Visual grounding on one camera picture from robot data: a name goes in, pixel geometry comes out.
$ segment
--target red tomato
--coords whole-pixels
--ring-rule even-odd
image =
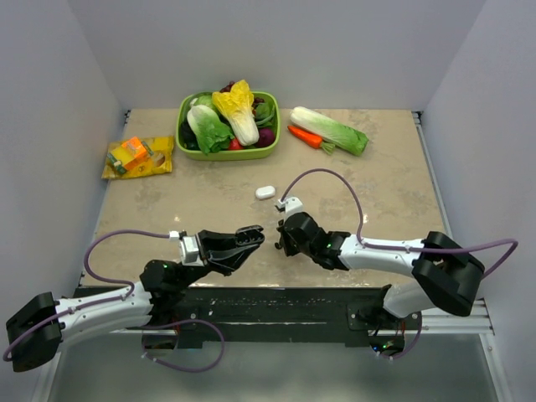
[[[231,143],[229,144],[229,148],[227,148],[228,151],[237,151],[239,149],[244,149],[238,142],[236,138],[231,140]]]

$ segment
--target yellow cabbage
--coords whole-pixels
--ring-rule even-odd
[[[236,139],[242,146],[253,145],[259,141],[259,131],[251,106],[253,94],[245,80],[233,85],[230,92],[214,92],[212,102],[233,128]]]

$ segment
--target black mounting base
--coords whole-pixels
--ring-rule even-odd
[[[74,297],[109,290],[110,287],[78,288]],[[395,330],[398,325],[385,322],[378,328],[359,319],[358,312],[373,306],[381,296],[380,288],[191,287],[180,302],[177,318],[210,321],[227,342],[343,343],[347,347],[369,347],[369,331]],[[407,319],[405,328],[415,330],[416,320]],[[153,342],[161,344],[165,338],[147,336],[147,346]],[[196,324],[181,326],[178,340],[173,335],[168,338],[177,348],[201,348],[203,342],[219,340],[213,330]],[[374,341],[391,338],[375,337]]]

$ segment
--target yellow bag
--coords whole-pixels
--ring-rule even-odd
[[[110,160],[106,158],[102,178],[142,178],[153,174],[169,173],[172,171],[173,137],[140,138],[151,149],[152,155],[144,162],[137,164],[132,170],[123,174],[118,173]],[[125,141],[112,142],[108,146],[108,156]]]

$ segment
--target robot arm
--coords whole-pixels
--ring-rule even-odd
[[[463,317],[471,313],[484,273],[483,264],[470,254],[411,251],[423,247],[461,248],[445,234],[430,232],[426,239],[360,242],[349,232],[326,232],[303,211],[302,202],[296,197],[278,201],[276,207],[285,214],[278,224],[281,237],[276,248],[283,249],[287,256],[305,254],[327,270],[375,269],[416,279],[407,285],[389,286],[379,305],[363,312],[363,319],[374,320],[387,312],[395,320],[432,307]]]
[[[130,296],[126,296],[128,287],[74,299],[55,300],[51,292],[37,295],[7,321],[9,342],[38,322],[56,318],[12,348],[13,371],[34,369],[66,346],[87,338],[172,321],[188,287],[209,272],[228,276],[238,270],[264,241],[262,230],[260,226],[238,229],[234,234],[203,230],[195,236],[182,232],[178,238],[180,262],[149,261]]]

